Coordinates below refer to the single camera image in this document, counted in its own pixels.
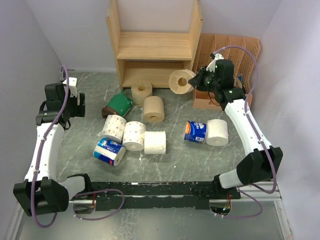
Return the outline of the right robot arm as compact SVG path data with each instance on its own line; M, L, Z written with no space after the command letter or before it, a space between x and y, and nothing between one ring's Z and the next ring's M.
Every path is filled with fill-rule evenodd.
M223 199L230 188L276 181L283 152L267 140L250 111L247 95L234 86L232 61L216 58L188 82L196 90L214 96L235 126L246 155L234 170L219 175L219 182L212 186L213 195Z

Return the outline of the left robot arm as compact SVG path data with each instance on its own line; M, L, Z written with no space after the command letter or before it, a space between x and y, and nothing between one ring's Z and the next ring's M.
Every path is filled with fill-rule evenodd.
M77 92L77 80L53 83L44 87L46 100L35 118L37 140L31 165L22 183L16 183L13 194L24 212L30 217L64 212L74 196L89 199L94 192L86 173L68 176L57 181L56 169L59 148L71 126L70 119L84 117L85 94Z

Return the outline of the green brown paper roll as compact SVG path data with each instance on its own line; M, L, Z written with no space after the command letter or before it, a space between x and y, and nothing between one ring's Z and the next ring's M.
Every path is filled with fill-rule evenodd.
M119 115L124 117L131 109L133 101L128 98L123 91L115 94L110 101L101 109L104 119L109 115Z

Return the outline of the beige paper roll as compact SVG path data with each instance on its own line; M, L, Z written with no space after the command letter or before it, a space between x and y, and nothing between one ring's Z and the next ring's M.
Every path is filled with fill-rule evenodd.
M143 107L144 100L153 95L153 87L147 81L138 81L131 87L133 103L138 107Z
M194 78L196 74L188 69L176 70L169 76L169 88L178 95L183 95L194 90L194 87L189 84L189 80Z
M160 123L165 119L164 102L159 96L149 96L143 102L143 121Z

